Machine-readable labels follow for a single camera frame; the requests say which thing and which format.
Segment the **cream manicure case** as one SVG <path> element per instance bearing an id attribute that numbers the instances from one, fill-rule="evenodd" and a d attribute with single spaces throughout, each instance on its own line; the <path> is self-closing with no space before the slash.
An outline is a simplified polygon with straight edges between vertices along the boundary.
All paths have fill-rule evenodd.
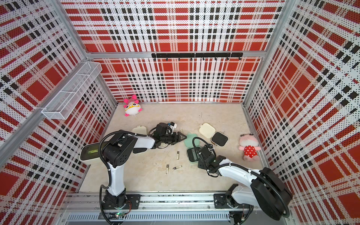
<path id="1" fill-rule="evenodd" d="M 205 138 L 210 139 L 213 144 L 219 147 L 224 147 L 229 140 L 228 136 L 216 131 L 209 123 L 200 125 L 199 133 Z"/>
<path id="2" fill-rule="evenodd" d="M 145 126 L 139 125 L 139 126 L 133 128 L 131 132 L 141 134 L 141 135 L 147 135 L 147 128 Z M 134 154 L 142 153 L 145 151 L 147 151 L 146 148 L 134 148 L 133 149 Z"/>

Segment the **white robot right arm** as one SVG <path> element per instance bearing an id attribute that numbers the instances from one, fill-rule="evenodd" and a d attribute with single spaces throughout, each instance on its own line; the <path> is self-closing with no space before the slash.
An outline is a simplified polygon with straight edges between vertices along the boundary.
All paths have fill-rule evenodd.
<path id="1" fill-rule="evenodd" d="M 236 181 L 223 196 L 215 198 L 219 209 L 239 209 L 247 205 L 248 211 L 259 207 L 274 220 L 290 217 L 289 204 L 293 195 L 282 180 L 269 168 L 251 169 L 236 164 L 224 156 L 217 155 L 213 146 L 203 139 L 203 147 L 192 145 L 198 158 L 198 168 L 212 178 L 228 177 Z"/>

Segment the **mint green manicure case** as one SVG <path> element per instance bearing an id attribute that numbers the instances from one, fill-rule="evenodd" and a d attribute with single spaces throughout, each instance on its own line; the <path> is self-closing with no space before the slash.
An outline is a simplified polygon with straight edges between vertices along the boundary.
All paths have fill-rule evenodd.
<path id="1" fill-rule="evenodd" d="M 192 143 L 192 141 L 195 137 L 198 137 L 198 135 L 193 134 L 193 133 L 188 133 L 187 138 L 184 140 L 184 144 L 187 148 L 187 150 L 186 150 L 187 158 L 190 163 L 196 163 L 198 161 L 197 154 L 196 154 L 194 145 Z"/>

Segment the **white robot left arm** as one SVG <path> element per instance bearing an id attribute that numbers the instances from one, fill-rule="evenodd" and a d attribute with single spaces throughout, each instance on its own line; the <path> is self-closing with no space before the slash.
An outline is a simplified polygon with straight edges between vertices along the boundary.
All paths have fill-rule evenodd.
<path id="1" fill-rule="evenodd" d="M 130 155 L 147 150 L 159 149 L 162 144 L 175 145 L 187 139 L 181 132 L 175 132 L 174 122 L 159 123 L 148 134 L 118 130 L 106 135 L 98 146 L 100 160 L 108 172 L 108 185 L 100 186 L 100 207 L 112 209 L 137 209 L 140 195 L 130 197 L 124 184 L 124 167 Z"/>

